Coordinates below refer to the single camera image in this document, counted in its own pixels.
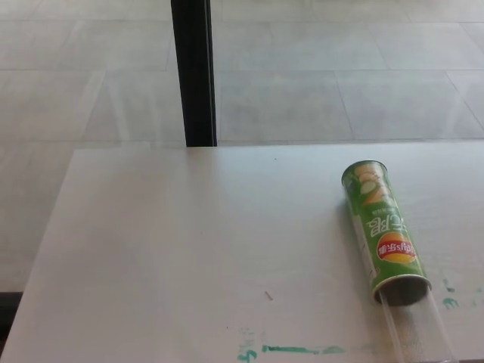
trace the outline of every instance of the green marker mark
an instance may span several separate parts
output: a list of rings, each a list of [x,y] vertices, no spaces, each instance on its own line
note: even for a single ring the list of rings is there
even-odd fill
[[[238,360],[238,361],[246,361],[247,363],[249,363],[249,362],[250,362],[250,357],[252,357],[252,358],[256,359],[256,358],[257,358],[257,353],[256,353],[256,352],[254,352],[253,350],[247,350],[246,355],[241,355],[241,354],[240,354],[240,355],[237,357],[237,360]]]
[[[323,354],[337,354],[344,352],[345,349],[341,348],[340,346],[328,346],[325,350],[323,350]]]
[[[263,352],[308,353],[318,355],[318,350],[311,350],[300,346],[262,346]]]
[[[453,309],[453,308],[458,308],[459,303],[457,302],[456,299],[452,299],[451,297],[445,298],[442,303],[444,304],[446,309]]]
[[[448,282],[448,280],[446,278],[444,278],[444,285],[445,285],[445,289],[449,292],[449,293],[454,293],[455,292],[455,289],[453,287],[450,286],[450,283]]]

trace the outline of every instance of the chip can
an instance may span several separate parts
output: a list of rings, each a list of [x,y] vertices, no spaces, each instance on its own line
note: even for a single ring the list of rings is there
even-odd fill
[[[391,306],[421,300],[429,290],[424,269],[390,187],[386,167],[352,164],[341,178],[373,298]]]

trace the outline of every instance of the tiled floor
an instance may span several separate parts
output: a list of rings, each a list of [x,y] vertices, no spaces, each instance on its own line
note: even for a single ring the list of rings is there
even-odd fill
[[[0,291],[73,151],[182,146],[170,0],[0,0]],[[484,0],[212,0],[219,139],[484,138]]]

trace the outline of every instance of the white table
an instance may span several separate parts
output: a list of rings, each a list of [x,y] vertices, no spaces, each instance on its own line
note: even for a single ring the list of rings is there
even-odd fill
[[[365,158],[458,301],[439,304],[458,358],[483,358],[484,144],[464,142],[78,150],[2,363],[380,361],[340,186]]]

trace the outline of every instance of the clear plastic tube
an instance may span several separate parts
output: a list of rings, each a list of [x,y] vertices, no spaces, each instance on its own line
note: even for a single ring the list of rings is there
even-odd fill
[[[398,363],[458,363],[430,288],[420,301],[390,306],[379,292]]]

